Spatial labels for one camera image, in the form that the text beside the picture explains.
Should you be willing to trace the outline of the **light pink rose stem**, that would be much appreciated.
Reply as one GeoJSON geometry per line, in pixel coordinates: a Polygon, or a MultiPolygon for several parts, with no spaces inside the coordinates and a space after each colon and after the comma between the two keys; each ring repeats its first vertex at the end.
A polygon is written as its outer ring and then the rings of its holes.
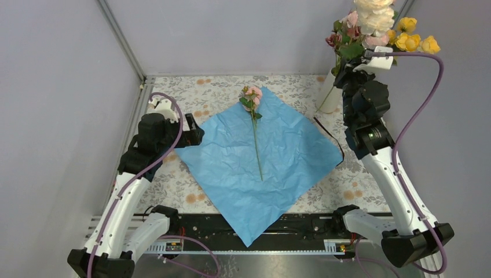
{"type": "Polygon", "coordinates": [[[389,36],[384,34],[382,36],[367,35],[362,41],[362,46],[366,49],[374,49],[377,46],[386,46],[389,43],[389,36]]]}

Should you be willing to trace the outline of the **brown ribbon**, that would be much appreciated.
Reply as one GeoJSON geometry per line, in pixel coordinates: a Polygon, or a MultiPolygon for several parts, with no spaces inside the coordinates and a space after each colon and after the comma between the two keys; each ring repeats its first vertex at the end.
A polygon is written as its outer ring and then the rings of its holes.
{"type": "Polygon", "coordinates": [[[336,165],[336,166],[338,167],[339,165],[341,165],[341,164],[342,164],[342,163],[345,161],[345,152],[344,152],[344,149],[343,149],[343,147],[342,147],[341,143],[339,142],[339,140],[338,140],[338,139],[337,139],[337,138],[336,138],[336,137],[335,137],[335,136],[334,136],[334,135],[333,135],[333,134],[332,134],[330,131],[328,131],[328,130],[327,130],[327,128],[326,128],[326,127],[325,127],[325,126],[324,126],[324,125],[323,125],[323,124],[322,124],[322,123],[319,121],[319,119],[318,119],[317,117],[315,117],[315,116],[314,116],[314,117],[313,117],[313,119],[314,119],[314,121],[315,121],[315,122],[318,124],[318,126],[319,126],[319,127],[320,127],[320,128],[321,128],[321,129],[322,129],[324,132],[326,132],[326,134],[327,134],[328,136],[330,136],[332,139],[334,139],[334,140],[335,140],[335,142],[337,143],[338,148],[339,148],[339,150],[340,150],[340,154],[341,154],[341,156],[342,156],[342,160],[341,160],[341,162],[339,162],[339,163],[336,165]]]}

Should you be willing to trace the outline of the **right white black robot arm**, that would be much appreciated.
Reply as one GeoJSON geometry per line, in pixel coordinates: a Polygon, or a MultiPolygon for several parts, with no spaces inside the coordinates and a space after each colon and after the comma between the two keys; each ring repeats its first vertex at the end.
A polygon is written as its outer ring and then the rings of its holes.
{"type": "Polygon", "coordinates": [[[348,205],[333,213],[332,231],[345,239],[352,233],[381,246],[392,265],[401,268],[439,251],[455,235],[422,202],[404,168],[392,161],[395,142],[382,116],[390,109],[387,85],[365,71],[341,70],[334,86],[342,90],[346,141],[380,188],[393,221],[348,205]]]}

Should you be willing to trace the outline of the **cream white rose stem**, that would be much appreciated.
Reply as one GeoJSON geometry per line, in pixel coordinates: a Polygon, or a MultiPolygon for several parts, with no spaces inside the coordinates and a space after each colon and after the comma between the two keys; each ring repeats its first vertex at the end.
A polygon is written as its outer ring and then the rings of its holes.
{"type": "Polygon", "coordinates": [[[351,39],[343,33],[343,44],[339,49],[341,63],[359,57],[367,50],[362,46],[367,35],[382,36],[394,25],[393,1],[354,1],[350,12],[354,10],[358,13],[360,36],[351,39]]]}

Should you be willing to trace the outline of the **yellow rose stem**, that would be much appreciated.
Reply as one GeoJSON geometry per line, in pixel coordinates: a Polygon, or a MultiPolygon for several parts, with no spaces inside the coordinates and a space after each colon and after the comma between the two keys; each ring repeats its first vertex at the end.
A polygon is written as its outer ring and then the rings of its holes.
{"type": "Polygon", "coordinates": [[[403,17],[395,25],[395,29],[387,31],[388,45],[394,52],[421,52],[438,54],[441,48],[432,36],[422,38],[416,34],[417,20],[413,17],[403,17]]]}

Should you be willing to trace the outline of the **blue wrapping paper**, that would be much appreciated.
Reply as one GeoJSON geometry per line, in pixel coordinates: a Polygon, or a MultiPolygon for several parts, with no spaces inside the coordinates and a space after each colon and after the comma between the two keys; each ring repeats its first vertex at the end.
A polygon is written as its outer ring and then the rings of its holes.
{"type": "Polygon", "coordinates": [[[308,118],[268,88],[260,89],[257,136],[263,181],[251,117],[239,100],[202,124],[200,145],[177,150],[246,246],[342,160],[340,150],[308,118]]]}

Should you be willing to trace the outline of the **dark pink flower stem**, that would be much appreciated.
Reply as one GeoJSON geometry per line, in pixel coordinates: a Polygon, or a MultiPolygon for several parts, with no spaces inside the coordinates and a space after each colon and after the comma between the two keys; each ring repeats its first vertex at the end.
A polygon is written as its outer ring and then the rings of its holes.
{"type": "Polygon", "coordinates": [[[341,21],[337,20],[333,23],[332,34],[329,37],[326,37],[325,41],[335,53],[335,66],[331,69],[331,74],[337,76],[341,63],[341,53],[339,49],[343,44],[343,23],[341,21]]]}

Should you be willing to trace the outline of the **small pink rose stem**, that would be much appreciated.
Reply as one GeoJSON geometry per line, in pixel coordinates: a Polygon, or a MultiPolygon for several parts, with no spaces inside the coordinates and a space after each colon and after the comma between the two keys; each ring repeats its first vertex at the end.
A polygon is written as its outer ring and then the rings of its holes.
{"type": "Polygon", "coordinates": [[[239,98],[240,104],[243,108],[249,113],[252,121],[252,130],[254,136],[254,147],[256,153],[256,159],[259,169],[259,176],[261,181],[263,181],[263,171],[261,165],[261,159],[259,155],[259,146],[258,146],[258,136],[257,136],[257,124],[258,120],[262,117],[262,115],[257,112],[262,99],[262,90],[255,86],[244,86],[241,90],[242,95],[239,98]]]}

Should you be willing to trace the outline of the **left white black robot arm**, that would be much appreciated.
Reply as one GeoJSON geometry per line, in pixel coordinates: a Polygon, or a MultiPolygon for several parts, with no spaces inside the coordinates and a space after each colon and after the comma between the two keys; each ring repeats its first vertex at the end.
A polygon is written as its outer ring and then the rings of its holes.
{"type": "Polygon", "coordinates": [[[132,277],[136,262],[158,237],[182,232],[177,209],[155,205],[142,225],[126,236],[163,155],[174,148],[197,146],[203,136],[192,114],[177,122],[160,113],[142,116],[137,134],[120,158],[112,200],[84,248],[68,255],[67,262],[79,277],[132,277]]]}

